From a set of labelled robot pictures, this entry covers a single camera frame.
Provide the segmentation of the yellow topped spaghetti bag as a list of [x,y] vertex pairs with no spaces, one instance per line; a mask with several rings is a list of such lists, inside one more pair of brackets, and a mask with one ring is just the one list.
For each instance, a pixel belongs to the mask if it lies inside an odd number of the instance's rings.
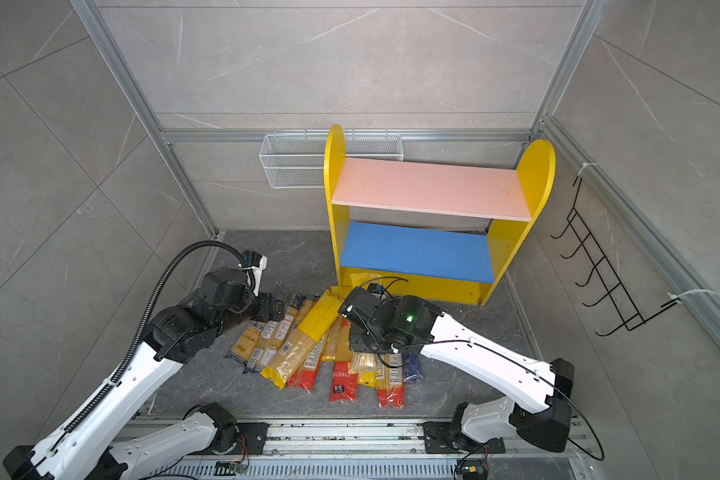
[[370,388],[376,387],[377,357],[373,353],[354,352],[349,362],[349,374],[356,375],[358,384]]

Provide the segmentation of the blue Barilla spaghetti box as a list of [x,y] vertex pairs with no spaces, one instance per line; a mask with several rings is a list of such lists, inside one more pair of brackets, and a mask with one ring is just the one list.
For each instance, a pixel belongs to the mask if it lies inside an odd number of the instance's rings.
[[417,353],[404,352],[403,379],[405,383],[416,383],[424,379],[423,370]]

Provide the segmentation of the short yellow spaghetti bag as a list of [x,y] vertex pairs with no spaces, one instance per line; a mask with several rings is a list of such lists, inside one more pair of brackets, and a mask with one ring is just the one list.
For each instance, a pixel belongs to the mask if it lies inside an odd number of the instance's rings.
[[343,319],[335,319],[324,338],[324,348],[321,355],[322,362],[333,362],[336,359],[336,352],[339,344],[339,336]]

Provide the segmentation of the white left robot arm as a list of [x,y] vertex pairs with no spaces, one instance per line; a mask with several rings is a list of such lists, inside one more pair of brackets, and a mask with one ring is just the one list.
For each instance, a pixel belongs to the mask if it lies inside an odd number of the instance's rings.
[[235,417],[217,402],[191,408],[186,418],[130,441],[115,438],[148,398],[227,321],[271,310],[259,293],[266,261],[218,268],[176,306],[150,315],[132,354],[62,426],[35,445],[17,446],[3,465],[12,479],[141,479],[185,455],[226,454],[241,446]]

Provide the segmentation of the red clear spaghetti bag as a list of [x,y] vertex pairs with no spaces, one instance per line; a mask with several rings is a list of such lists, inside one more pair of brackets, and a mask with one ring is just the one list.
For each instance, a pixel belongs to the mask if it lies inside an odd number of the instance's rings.
[[312,391],[321,364],[321,358],[325,348],[325,343],[328,337],[329,334],[326,333],[321,338],[321,340],[313,347],[313,349],[307,355],[303,364],[288,381],[287,386],[289,388],[301,388],[308,392]]

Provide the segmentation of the yellow shelf with coloured boards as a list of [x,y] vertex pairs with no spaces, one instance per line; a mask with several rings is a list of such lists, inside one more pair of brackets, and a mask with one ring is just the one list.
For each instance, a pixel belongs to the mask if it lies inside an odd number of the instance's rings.
[[486,305],[542,213],[556,165],[545,140],[513,169],[354,156],[332,126],[324,187],[339,284],[387,277],[396,295]]

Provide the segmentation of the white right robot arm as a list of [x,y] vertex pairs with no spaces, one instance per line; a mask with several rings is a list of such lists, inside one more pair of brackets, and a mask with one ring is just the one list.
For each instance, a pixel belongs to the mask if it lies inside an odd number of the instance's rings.
[[338,309],[351,325],[350,348],[388,363],[411,352],[455,367],[502,392],[481,403],[461,403],[435,438],[457,451],[501,453],[506,437],[561,453],[570,433],[575,369],[507,349],[459,323],[439,306],[407,295],[386,299],[355,288]]

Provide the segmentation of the blue Ankara spaghetti bag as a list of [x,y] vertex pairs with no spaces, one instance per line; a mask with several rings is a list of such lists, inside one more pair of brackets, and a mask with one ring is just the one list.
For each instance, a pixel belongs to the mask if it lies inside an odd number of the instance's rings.
[[265,325],[265,322],[253,320],[248,321],[246,328],[243,330],[242,334],[233,346],[228,350],[225,358],[235,360],[245,365],[250,360]]

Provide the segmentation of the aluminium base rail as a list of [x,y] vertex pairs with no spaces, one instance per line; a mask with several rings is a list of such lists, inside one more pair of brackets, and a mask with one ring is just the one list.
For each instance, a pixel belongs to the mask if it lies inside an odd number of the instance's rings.
[[517,436],[469,454],[447,446],[445,419],[254,419],[240,445],[162,460],[144,479],[600,479],[574,446],[550,453]]

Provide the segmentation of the red labelled spaghetti bag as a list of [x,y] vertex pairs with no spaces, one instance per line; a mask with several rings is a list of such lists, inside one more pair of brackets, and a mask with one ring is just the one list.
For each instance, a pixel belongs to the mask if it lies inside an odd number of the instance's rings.
[[385,354],[378,359],[376,394],[380,408],[404,406],[404,368],[401,354]]

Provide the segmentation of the blue clear spaghetti bag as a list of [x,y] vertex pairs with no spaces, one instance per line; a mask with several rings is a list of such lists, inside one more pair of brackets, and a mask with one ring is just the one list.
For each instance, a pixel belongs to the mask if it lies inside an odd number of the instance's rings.
[[284,319],[280,322],[270,321],[266,323],[253,354],[244,368],[245,374],[260,373],[274,358],[291,329],[292,321],[298,312],[303,297],[301,294],[291,295],[287,300],[284,300],[286,302]]

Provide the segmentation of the long yellow spaghetti bag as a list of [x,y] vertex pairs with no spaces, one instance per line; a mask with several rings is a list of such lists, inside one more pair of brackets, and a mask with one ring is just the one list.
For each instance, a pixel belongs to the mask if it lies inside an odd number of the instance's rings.
[[350,286],[332,286],[326,290],[298,327],[288,334],[260,375],[282,390],[335,322],[338,309],[351,290]]

